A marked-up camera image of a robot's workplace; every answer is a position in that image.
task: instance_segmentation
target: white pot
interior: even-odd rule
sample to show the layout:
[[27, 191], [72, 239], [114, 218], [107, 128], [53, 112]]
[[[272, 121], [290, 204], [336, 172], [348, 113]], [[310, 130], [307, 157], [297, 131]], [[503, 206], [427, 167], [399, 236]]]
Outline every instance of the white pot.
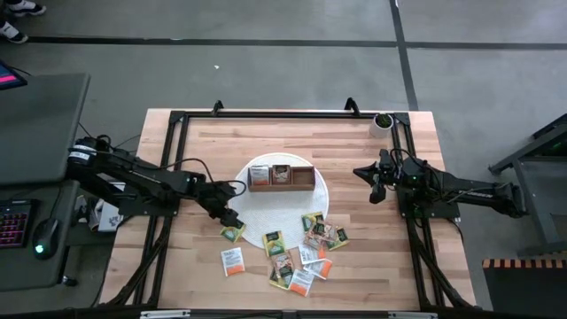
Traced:
[[390, 126], [388, 128], [380, 128], [378, 126], [378, 124], [376, 123], [376, 118], [377, 118], [378, 114], [374, 116], [374, 119], [372, 119], [372, 123], [370, 123], [369, 132], [373, 137], [385, 138], [385, 137], [388, 137], [390, 135], [390, 133], [392, 131], [393, 118], [390, 114], [387, 114], [387, 115], [392, 120], [392, 123], [390, 124]]

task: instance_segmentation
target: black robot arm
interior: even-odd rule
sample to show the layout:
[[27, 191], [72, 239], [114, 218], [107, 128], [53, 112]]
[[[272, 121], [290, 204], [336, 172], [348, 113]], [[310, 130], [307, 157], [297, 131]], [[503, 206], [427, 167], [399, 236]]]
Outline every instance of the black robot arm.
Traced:
[[[238, 213], [227, 207], [238, 194], [229, 182], [207, 182], [206, 176], [189, 171], [169, 171], [113, 148], [104, 139], [85, 137], [75, 142], [67, 160], [67, 176], [104, 201], [134, 214], [177, 214], [180, 199], [197, 201], [211, 218], [225, 226], [237, 226]], [[124, 182], [122, 191], [101, 174]]]
[[465, 203], [488, 206], [513, 218], [526, 215], [518, 186], [457, 178], [432, 167], [426, 160], [412, 156], [398, 161], [396, 158], [401, 158], [401, 152], [404, 150], [380, 150], [379, 163], [353, 171], [372, 187], [371, 203], [384, 200], [385, 186], [389, 185], [403, 189], [421, 207], [432, 206], [437, 202], [449, 205]]

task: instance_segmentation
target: keyboard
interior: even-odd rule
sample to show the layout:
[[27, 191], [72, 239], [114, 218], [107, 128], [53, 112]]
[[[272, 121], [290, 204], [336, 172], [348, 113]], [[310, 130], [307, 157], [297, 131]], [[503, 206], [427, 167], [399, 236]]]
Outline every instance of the keyboard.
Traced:
[[0, 248], [26, 245], [36, 207], [35, 199], [0, 200]]

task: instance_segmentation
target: concrete floor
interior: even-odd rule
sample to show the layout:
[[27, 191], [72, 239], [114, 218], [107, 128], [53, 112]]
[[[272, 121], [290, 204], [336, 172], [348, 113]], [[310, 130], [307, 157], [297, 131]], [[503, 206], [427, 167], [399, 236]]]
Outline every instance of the concrete floor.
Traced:
[[[396, 39], [387, 0], [100, 0], [96, 5], [52, 0], [48, 5], [45, 17], [19, 26], [39, 36]], [[407, 41], [567, 43], [567, 4], [560, 0], [399, 0], [398, 5]], [[408, 56], [419, 109], [433, 111], [447, 170], [455, 175], [492, 180], [489, 164], [567, 110], [567, 51], [412, 49]], [[140, 131], [147, 108], [211, 107], [216, 99], [227, 107], [341, 109], [354, 97], [362, 109], [408, 109], [396, 48], [29, 43], [0, 44], [0, 58], [32, 74], [90, 73], [82, 123], [115, 141]], [[136, 142], [126, 147], [136, 148]], [[481, 261], [514, 258], [537, 238], [529, 219], [461, 209], [477, 301], [490, 309]], [[58, 292], [59, 287], [2, 293], [0, 312], [89, 306], [108, 251], [83, 252], [91, 258], [81, 259], [77, 268], [92, 279], [74, 292]], [[55, 301], [54, 292], [65, 299]], [[23, 296], [37, 302], [16, 302]]]

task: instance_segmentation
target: computer mouse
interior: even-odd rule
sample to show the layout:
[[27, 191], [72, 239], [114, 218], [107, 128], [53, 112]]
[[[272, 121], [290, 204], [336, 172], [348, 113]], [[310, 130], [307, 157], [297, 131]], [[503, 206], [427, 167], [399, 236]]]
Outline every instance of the computer mouse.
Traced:
[[39, 260], [51, 258], [57, 251], [59, 221], [48, 218], [39, 222], [32, 234], [32, 249], [34, 256]]

